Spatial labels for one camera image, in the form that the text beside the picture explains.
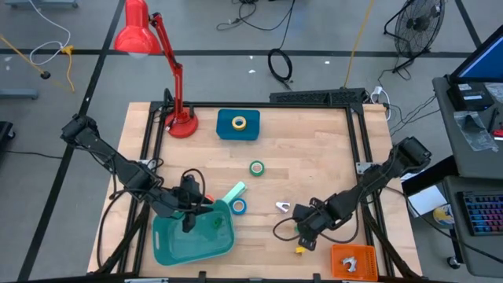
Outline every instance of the wooden tabletop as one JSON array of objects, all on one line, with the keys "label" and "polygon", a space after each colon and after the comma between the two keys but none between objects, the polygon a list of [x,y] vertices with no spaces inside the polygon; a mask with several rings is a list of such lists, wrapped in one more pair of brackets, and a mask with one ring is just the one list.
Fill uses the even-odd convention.
[{"label": "wooden tabletop", "polygon": [[[127,112],[119,152],[127,159],[140,156],[149,103],[131,103]],[[242,197],[247,202],[244,215],[234,215],[236,240],[226,255],[180,266],[161,266],[152,250],[151,219],[141,265],[141,276],[197,277],[200,270],[208,277],[312,278],[319,273],[331,279],[330,247],[332,243],[318,238],[314,252],[294,253],[296,241],[283,242],[272,234],[273,226],[291,216],[292,210],[282,214],[277,201],[307,205],[311,197],[324,200],[333,193],[350,189],[356,184],[354,161],[347,129],[347,118],[342,109],[261,108],[260,135],[257,141],[223,141],[215,132],[219,108],[196,108],[199,127],[184,139],[163,136],[160,157],[164,165],[157,174],[165,178],[164,186],[176,186],[186,169],[200,169],[207,183],[207,193],[221,198],[242,181],[247,191]],[[365,105],[365,121],[375,162],[384,162],[391,149],[391,139],[381,105]],[[354,115],[361,159],[364,160],[358,118]],[[152,154],[155,135],[152,135],[149,154]],[[266,172],[253,177],[248,167],[253,160],[261,160]],[[399,180],[389,186],[402,189]],[[107,195],[112,193],[112,183]],[[381,202],[387,235],[400,256],[412,270],[421,274],[416,245],[403,197],[384,190]],[[130,196],[124,195],[112,207],[103,229],[102,261],[116,248],[124,234]],[[356,227],[355,217],[333,232],[330,237],[346,240]],[[294,235],[294,222],[286,222],[278,229],[284,237]],[[376,239],[376,253],[381,274],[385,274],[381,248]],[[128,270],[132,269],[136,239],[130,246]],[[353,244],[365,244],[365,232],[360,214],[358,236]],[[96,242],[88,270],[96,270]]]}]

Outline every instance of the blue tape roll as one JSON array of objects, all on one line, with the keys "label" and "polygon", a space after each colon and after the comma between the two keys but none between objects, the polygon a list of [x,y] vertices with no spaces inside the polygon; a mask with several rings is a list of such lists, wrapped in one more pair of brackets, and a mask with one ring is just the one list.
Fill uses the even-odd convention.
[{"label": "blue tape roll", "polygon": [[[237,210],[235,208],[236,204],[242,204],[243,205],[243,208],[241,210]],[[233,201],[230,202],[230,210],[235,214],[235,215],[243,215],[245,212],[246,212],[246,202],[241,199],[241,198],[237,198],[237,199],[234,199]]]}]

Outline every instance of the computer monitor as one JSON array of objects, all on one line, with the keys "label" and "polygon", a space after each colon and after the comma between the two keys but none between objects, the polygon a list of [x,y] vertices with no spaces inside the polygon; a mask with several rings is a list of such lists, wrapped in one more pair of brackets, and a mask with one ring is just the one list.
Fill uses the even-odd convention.
[{"label": "computer monitor", "polygon": [[503,25],[450,78],[455,83],[503,83]]}]

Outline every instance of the green object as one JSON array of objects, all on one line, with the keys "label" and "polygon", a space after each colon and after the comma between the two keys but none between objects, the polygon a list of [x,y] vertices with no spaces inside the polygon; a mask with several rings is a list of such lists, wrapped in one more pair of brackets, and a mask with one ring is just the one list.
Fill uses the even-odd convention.
[{"label": "green object", "polygon": [[246,190],[246,185],[243,182],[238,182],[227,194],[225,197],[222,198],[222,200],[226,204],[230,204],[233,199],[238,198],[241,194],[244,193]]},{"label": "green object", "polygon": [[152,224],[152,242],[156,261],[164,266],[190,263],[225,255],[234,246],[234,226],[229,205],[216,200],[212,212],[196,217],[190,232],[182,231],[182,213],[179,219],[156,216]]},{"label": "green object", "polygon": [[266,170],[264,164],[258,160],[251,162],[250,164],[250,173],[255,177],[262,176],[264,171]]}]

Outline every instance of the gray floor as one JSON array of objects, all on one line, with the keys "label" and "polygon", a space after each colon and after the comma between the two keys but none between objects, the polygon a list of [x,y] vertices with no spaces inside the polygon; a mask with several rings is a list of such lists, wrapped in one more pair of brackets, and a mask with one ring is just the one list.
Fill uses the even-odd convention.
[{"label": "gray floor", "polygon": [[[52,20],[72,32],[76,49],[99,50],[118,0],[85,0],[79,9],[43,9]],[[298,1],[284,49],[351,50],[363,20],[368,0]],[[393,41],[382,34],[384,23],[398,11],[403,1],[379,0],[358,47],[364,51],[395,51]],[[500,24],[503,2],[498,0],[463,1],[479,37],[486,39]],[[163,14],[167,31],[176,50],[268,50],[279,46],[283,28],[272,32],[240,26],[217,32],[215,25],[233,20],[237,5],[227,0],[148,1],[150,11]],[[270,26],[282,17],[289,1],[259,3],[253,22]],[[123,17],[119,21],[123,26]],[[12,10],[0,0],[0,33],[20,48],[35,48],[45,41],[65,40],[64,32],[48,25],[31,9]],[[464,25],[454,0],[448,1],[446,17],[434,52],[471,52],[475,45]],[[284,91],[269,73],[266,57],[183,56],[185,98],[190,101],[268,101],[269,93]],[[382,78],[391,103],[408,112],[433,95],[431,80],[452,72],[461,58],[421,58],[409,67],[410,81],[397,75]],[[0,120],[15,123],[17,138],[12,150],[36,151],[62,156],[65,144],[59,139],[61,128],[78,112],[90,82],[97,56],[74,56],[72,78],[77,89],[70,94],[43,81],[21,58],[0,55],[0,86],[36,88],[36,101],[0,101]],[[346,75],[348,57],[292,57],[293,90],[338,88]],[[364,86],[372,91],[384,68],[391,68],[393,57],[354,59],[349,87]],[[66,56],[57,56],[44,68],[65,86]],[[89,116],[96,119],[101,136],[117,146],[128,103],[159,100],[163,88],[172,88],[173,79],[163,57],[137,61],[128,56],[107,56],[92,101]],[[436,110],[432,103],[424,113]],[[398,120],[396,115],[390,127]],[[450,155],[450,146],[440,115],[429,116],[404,127],[395,142],[410,135],[418,137],[434,154],[434,162]],[[0,166],[0,281],[14,281],[26,256],[39,217],[53,184],[58,160],[38,156],[7,154]],[[30,279],[85,274],[108,184],[108,173],[88,156],[75,153],[64,179],[61,193]],[[496,282],[473,277],[464,267],[451,270],[445,258],[453,254],[450,240],[426,226],[412,221],[421,265],[426,276],[446,281]]]}]

